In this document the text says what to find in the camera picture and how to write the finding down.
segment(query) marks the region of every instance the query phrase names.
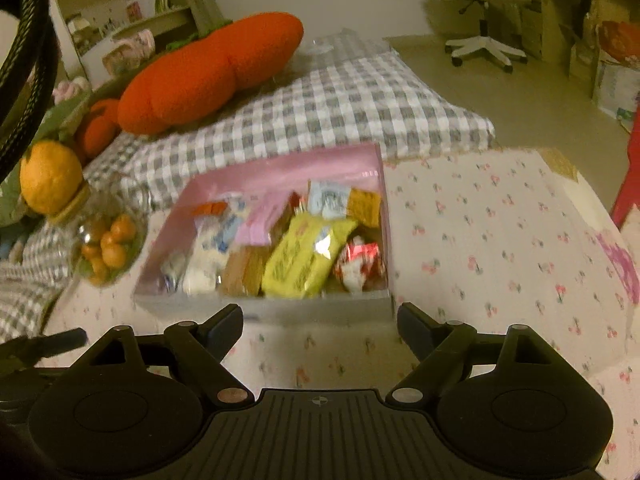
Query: gray checkered blanket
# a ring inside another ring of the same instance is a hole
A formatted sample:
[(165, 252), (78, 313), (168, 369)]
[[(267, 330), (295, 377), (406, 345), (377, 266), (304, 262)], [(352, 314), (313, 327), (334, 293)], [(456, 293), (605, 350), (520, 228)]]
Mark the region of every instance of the gray checkered blanket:
[[(213, 122), (156, 140), (120, 134), (86, 179), (100, 187), (125, 173), (148, 187), (154, 208), (168, 208), (194, 175), (255, 158), (361, 142), (379, 143), (385, 158), (489, 146), (491, 122), (437, 95), (388, 45), (348, 31), (314, 48), (326, 45), (330, 51), (294, 58), (274, 82), (235, 98)], [(0, 342), (37, 333), (71, 274), (68, 244), (43, 225), (21, 266), (0, 264)]]

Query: pink box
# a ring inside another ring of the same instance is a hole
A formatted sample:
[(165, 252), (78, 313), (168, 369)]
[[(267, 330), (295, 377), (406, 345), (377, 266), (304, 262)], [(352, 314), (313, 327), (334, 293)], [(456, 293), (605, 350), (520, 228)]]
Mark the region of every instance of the pink box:
[(247, 320), (345, 324), (392, 319), (394, 308), (388, 289), (358, 295), (329, 294), (304, 300), (227, 298), (217, 293), (188, 296), (183, 292), (166, 292), (160, 266), (168, 254), (190, 250), (196, 236), (192, 216), (196, 206), (235, 192), (253, 197), (276, 190), (293, 190), (304, 194), (308, 181), (318, 179), (380, 193), (383, 197), (383, 254), (386, 268), (392, 269), (389, 215), (380, 148), (376, 144), (337, 146), (261, 158), (195, 176), (185, 186), (162, 226), (136, 283), (133, 299), (158, 316), (162, 311), (175, 312), (176, 308), (180, 308), (181, 312), (186, 310), (193, 313), (192, 319), (196, 321), (207, 319), (229, 303), (239, 304)]

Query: orange plush toy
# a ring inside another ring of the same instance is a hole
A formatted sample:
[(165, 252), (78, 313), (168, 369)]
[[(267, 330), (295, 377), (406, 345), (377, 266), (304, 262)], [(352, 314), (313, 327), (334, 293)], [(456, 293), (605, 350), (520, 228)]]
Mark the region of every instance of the orange plush toy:
[(303, 33), (295, 16), (266, 12), (162, 56), (124, 91), (118, 123), (132, 134), (157, 135), (200, 120), (236, 91), (258, 86), (280, 72)]
[(100, 155), (120, 132), (117, 99), (96, 102), (76, 131), (76, 151), (89, 161)]

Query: bed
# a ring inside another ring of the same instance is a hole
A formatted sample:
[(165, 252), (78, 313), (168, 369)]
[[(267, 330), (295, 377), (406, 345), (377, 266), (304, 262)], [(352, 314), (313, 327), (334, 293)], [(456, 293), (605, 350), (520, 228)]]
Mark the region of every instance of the bed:
[[(324, 41), (334, 48), (327, 51), (322, 41), (311, 48), (331, 59), (311, 56), (317, 65), (304, 70), (294, 65), (272, 86), (241, 96), (215, 123), (152, 143), (121, 134), (86, 177), (100, 184), (121, 171), (148, 185), (155, 211), (142, 256), (116, 285), (97, 290), (71, 278), (61, 241), (44, 227), (30, 238), (22, 267), (0, 269), (0, 338), (82, 326), (94, 342), (116, 324), (138, 334), (161, 332), (182, 319), (180, 311), (160, 318), (130, 295), (167, 208), (191, 176), (260, 156), (371, 140), (387, 161), (396, 301), (482, 332), (530, 324), (612, 407), (614, 435), (599, 471), (609, 479), (631, 477), (640, 465), (638, 298), (621, 279), (622, 264), (608, 256), (615, 247), (624, 253), (624, 241), (591, 187), (575, 169), (567, 172), (566, 164), (538, 152), (487, 151), (491, 123), (448, 104), (388, 46), (348, 32)], [(42, 364), (66, 366), (81, 353)], [(392, 322), (247, 323), (224, 364), (256, 394), (265, 386), (385, 393), (415, 360)]]
[[(639, 465), (638, 298), (604, 250), (624, 248), (624, 241), (595, 193), (580, 174), (561, 176), (552, 166), (532, 150), (388, 162), (392, 290), (397, 303), (411, 301), (437, 320), (463, 320), (481, 332), (532, 326), (612, 407), (614, 436), (599, 471), (628, 478)], [(45, 332), (82, 326), (93, 342), (115, 324), (145, 334), (181, 320), (180, 311), (160, 317), (130, 299), (166, 215), (152, 215), (143, 255), (128, 276), (103, 290), (73, 281)], [(42, 365), (66, 366), (81, 353)], [(384, 394), (417, 363), (389, 321), (248, 322), (223, 364), (254, 394), (266, 386), (375, 387)]]
[[(193, 175), (254, 158), (361, 142), (378, 142), (385, 158), (437, 155), (485, 150), (493, 138), (490, 120), (437, 95), (388, 44), (343, 30), (304, 44), (274, 81), (208, 122), (153, 141), (120, 134), (84, 174), (94, 186), (131, 176), (162, 210)], [(44, 225), (21, 266), (0, 264), (0, 342), (41, 330), (70, 282), (68, 260), (64, 240)]]

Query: metal screw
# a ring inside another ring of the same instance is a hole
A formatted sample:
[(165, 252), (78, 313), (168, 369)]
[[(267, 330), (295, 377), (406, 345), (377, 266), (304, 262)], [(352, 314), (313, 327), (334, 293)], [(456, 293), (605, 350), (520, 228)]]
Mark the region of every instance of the metal screw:
[(415, 388), (398, 388), (391, 396), (403, 404), (413, 404), (422, 400), (422, 392)]

